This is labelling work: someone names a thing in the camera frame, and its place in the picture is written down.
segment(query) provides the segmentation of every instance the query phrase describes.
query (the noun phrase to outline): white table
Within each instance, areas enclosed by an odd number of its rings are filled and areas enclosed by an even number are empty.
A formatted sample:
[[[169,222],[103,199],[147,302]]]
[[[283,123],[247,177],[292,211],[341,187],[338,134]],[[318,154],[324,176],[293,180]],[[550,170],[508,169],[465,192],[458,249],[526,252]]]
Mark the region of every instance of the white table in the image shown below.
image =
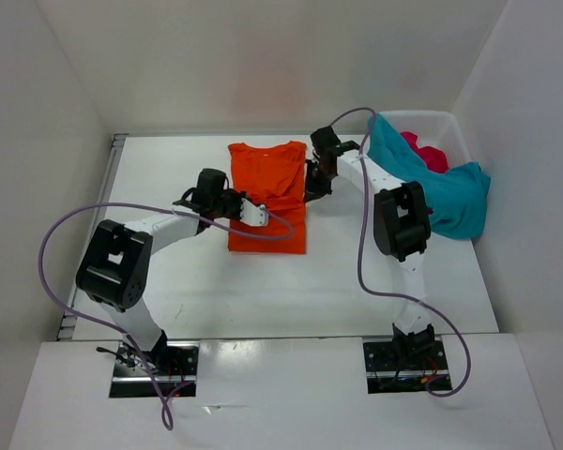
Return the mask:
[[[344,136],[358,140],[359,136]],[[229,143],[268,147],[308,136],[182,136],[127,138],[102,200],[170,207],[205,167],[230,172]],[[357,283],[361,193],[342,179],[334,193],[308,205],[306,255],[233,254],[227,234],[208,230],[152,258],[145,301],[170,338],[278,338],[391,334],[395,300],[362,292]],[[110,208],[126,221],[145,213]],[[368,235],[364,260],[371,287],[391,290],[388,261]],[[495,333],[495,316],[470,241],[433,234],[424,275],[429,302],[466,333]],[[108,320],[83,292],[75,307]],[[438,333],[449,328],[434,318]],[[78,321],[74,339],[119,338]]]
[[[204,341],[196,398],[109,399],[113,342],[45,343],[10,450],[552,448],[512,335],[469,335],[473,371],[449,399],[368,395],[361,339]],[[464,373],[444,337],[453,380]]]

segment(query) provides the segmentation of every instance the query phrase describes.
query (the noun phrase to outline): dark red cloth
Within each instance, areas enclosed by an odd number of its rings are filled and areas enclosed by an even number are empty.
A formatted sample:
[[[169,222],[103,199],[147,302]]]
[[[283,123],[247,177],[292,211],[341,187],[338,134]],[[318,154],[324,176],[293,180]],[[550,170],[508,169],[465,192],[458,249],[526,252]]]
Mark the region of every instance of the dark red cloth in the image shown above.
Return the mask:
[[[449,169],[447,156],[442,150],[431,147],[430,145],[419,148],[417,145],[418,135],[409,131],[402,132],[401,136],[403,136],[406,143],[409,144],[411,150],[423,159],[423,162],[425,162],[429,170],[436,173],[445,173]]]

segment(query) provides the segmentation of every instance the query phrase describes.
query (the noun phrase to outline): teal towel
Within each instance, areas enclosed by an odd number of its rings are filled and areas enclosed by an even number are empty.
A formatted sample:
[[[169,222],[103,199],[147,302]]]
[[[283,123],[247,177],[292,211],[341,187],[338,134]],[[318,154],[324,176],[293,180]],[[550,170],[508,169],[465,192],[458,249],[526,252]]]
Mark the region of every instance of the teal towel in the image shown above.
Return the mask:
[[[423,186],[425,202],[433,210],[433,232],[453,239],[472,238],[483,232],[490,177],[477,162],[446,173],[432,172],[381,114],[375,120],[367,155],[397,178],[418,181]]]

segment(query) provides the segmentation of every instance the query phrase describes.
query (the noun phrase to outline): white laundry basket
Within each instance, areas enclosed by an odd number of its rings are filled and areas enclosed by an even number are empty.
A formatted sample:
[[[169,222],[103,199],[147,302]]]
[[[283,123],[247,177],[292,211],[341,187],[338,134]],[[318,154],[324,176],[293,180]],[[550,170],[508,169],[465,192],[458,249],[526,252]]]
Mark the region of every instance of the white laundry basket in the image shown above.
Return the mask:
[[[380,114],[399,132],[417,134],[419,147],[431,145],[442,150],[450,167],[471,161],[459,123],[450,112],[382,111]]]

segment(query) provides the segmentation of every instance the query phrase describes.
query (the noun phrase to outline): orange shirt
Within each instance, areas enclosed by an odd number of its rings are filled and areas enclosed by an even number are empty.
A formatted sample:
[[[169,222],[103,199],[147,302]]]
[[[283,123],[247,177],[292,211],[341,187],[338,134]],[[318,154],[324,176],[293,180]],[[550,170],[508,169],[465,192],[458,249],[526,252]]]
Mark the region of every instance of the orange shirt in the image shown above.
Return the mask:
[[[232,156],[234,189],[246,191],[255,203],[288,220],[294,235],[281,241],[259,241],[229,233],[227,247],[230,251],[256,251],[263,253],[307,252],[307,208],[304,199],[304,164],[307,145],[290,141],[271,148],[254,148],[245,143],[229,145]],[[231,228],[246,233],[279,236],[288,232],[275,219],[266,227],[253,228],[232,221]]]

